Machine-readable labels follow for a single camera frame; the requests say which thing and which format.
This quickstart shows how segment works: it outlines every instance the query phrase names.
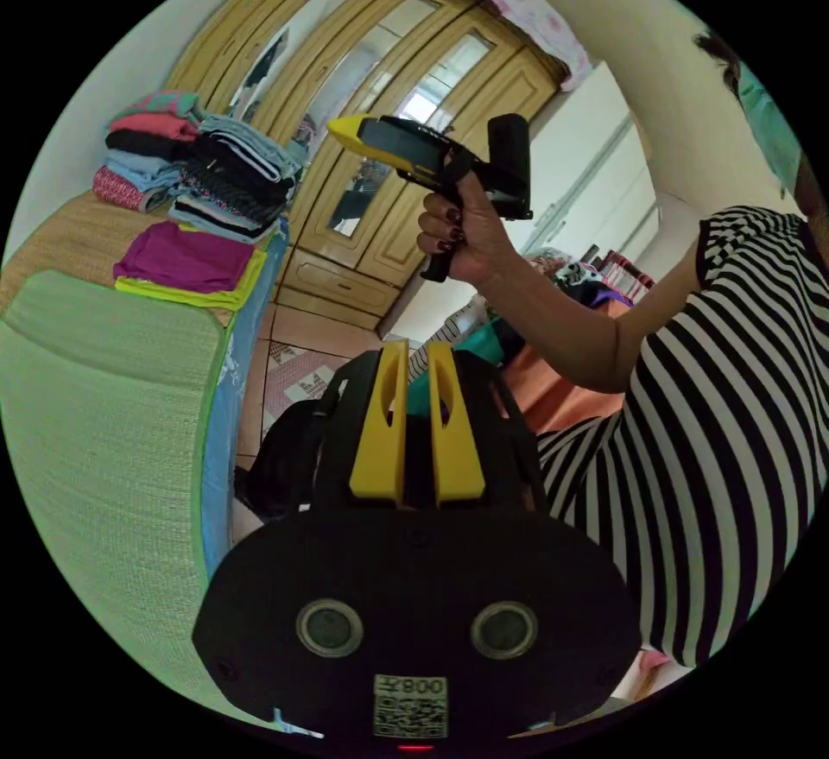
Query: hand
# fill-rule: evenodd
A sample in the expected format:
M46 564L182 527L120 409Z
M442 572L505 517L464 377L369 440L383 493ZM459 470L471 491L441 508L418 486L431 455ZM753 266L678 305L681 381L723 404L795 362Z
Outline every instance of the hand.
M449 277L479 287L518 253L474 172L458 182L458 192L463 211L442 195L426 196L417 245L429 256L448 252L454 245Z

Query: purple cloth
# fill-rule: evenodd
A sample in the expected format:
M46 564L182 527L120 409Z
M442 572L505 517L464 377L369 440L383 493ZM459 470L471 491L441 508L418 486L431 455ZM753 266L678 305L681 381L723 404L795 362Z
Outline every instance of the purple cloth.
M590 302L591 309L601 307L606 301L621 301L627 307L633 307L633 302L627 296L619 293L610 287L600 287L593 296L593 301Z
M132 242L112 275L193 293L215 293L236 289L252 255L251 244L209 232L187 232L165 221L148 227Z

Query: scanner handle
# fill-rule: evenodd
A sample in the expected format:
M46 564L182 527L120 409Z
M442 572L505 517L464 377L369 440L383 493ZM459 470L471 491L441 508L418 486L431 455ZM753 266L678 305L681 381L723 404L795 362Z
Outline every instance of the scanner handle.
M461 146L453 153L451 160L444 167L441 178L440 194L457 206L461 214L463 214L464 202L458 192L458 181L470 173L473 160L472 153ZM453 246L448 252L441 252L436 256L432 256L426 268L421 272L421 278L425 281L435 281L442 284L449 276L449 268L452 265L455 249Z

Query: green mattress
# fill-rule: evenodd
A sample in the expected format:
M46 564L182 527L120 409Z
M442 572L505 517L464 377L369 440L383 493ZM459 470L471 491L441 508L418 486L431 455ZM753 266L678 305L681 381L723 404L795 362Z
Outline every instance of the green mattress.
M98 623L170 689L266 726L225 700L190 641L226 335L195 307L38 273L0 320L0 415L32 520Z

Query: woven mat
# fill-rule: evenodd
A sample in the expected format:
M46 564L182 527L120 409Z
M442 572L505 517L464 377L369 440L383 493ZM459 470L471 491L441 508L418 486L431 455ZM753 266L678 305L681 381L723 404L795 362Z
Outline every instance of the woven mat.
M163 684L261 724L225 700L190 641L224 339L195 307L38 273L0 320L0 414L32 520L84 606Z
M148 226L168 220L162 207L149 214L108 204L92 192L67 201L47 218L9 259L0 273L0 316L26 280L45 269L72 275L81 281L113 288L112 265L120 261L136 236ZM262 249L266 240L256 247ZM211 307L222 327L230 310Z

